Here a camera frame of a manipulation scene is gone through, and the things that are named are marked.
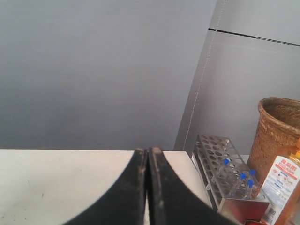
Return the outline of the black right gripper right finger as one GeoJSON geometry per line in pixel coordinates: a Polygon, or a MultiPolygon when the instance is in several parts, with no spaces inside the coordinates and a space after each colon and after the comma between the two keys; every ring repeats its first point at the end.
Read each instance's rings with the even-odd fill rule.
{"type": "Polygon", "coordinates": [[[233,225],[198,198],[172,169],[159,148],[148,151],[151,225],[233,225]]]}

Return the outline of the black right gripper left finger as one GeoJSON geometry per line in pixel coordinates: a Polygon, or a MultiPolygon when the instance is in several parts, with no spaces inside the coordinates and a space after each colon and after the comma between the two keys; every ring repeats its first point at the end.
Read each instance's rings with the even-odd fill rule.
{"type": "Polygon", "coordinates": [[[142,225],[148,153],[137,149],[114,184],[67,225],[142,225]]]}

